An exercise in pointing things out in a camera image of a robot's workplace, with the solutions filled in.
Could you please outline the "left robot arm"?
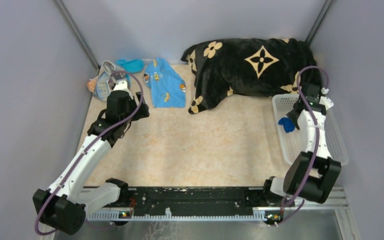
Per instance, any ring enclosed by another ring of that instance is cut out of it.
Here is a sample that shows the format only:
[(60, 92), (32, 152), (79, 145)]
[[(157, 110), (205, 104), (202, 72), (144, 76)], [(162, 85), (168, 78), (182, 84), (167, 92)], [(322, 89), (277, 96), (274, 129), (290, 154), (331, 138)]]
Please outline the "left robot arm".
[(128, 89), (114, 90), (97, 119), (90, 125), (82, 146), (72, 161), (46, 190), (32, 197), (37, 217), (34, 230), (39, 236), (56, 231), (73, 235), (87, 217), (109, 204), (131, 207), (129, 185), (109, 178), (103, 185), (82, 193), (85, 182), (102, 158), (121, 139), (133, 121), (149, 117), (143, 91), (133, 96)]

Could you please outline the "dark blue towel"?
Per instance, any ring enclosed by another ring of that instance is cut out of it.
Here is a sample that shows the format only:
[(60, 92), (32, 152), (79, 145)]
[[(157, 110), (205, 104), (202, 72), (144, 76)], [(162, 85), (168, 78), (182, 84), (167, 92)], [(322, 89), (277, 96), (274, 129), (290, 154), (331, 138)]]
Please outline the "dark blue towel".
[(278, 120), (277, 124), (283, 127), (285, 133), (292, 133), (296, 127), (288, 117), (282, 117)]

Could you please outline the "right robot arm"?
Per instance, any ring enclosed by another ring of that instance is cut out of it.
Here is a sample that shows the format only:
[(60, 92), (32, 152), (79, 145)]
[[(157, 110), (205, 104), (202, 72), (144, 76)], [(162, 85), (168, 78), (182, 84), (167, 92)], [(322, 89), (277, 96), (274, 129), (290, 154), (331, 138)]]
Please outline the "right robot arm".
[(270, 177), (261, 199), (267, 206), (281, 203), (283, 197), (297, 196), (324, 203), (341, 172), (342, 165), (333, 159), (326, 140), (325, 121), (333, 102), (322, 94), (322, 87), (305, 83), (286, 118), (298, 130), (301, 150), (285, 177)]

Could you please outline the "grey orange printed cloth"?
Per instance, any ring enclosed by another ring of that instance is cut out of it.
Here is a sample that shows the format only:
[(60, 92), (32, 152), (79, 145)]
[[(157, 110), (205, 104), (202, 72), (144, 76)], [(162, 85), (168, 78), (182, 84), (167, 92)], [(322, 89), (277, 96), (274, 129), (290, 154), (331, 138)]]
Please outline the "grey orange printed cloth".
[(111, 91), (119, 81), (126, 81), (127, 85), (130, 86), (130, 77), (125, 73), (115, 73), (111, 75), (117, 71), (124, 71), (124, 69), (109, 60), (105, 60), (102, 63), (98, 75), (90, 79), (86, 84), (94, 98), (106, 102)]

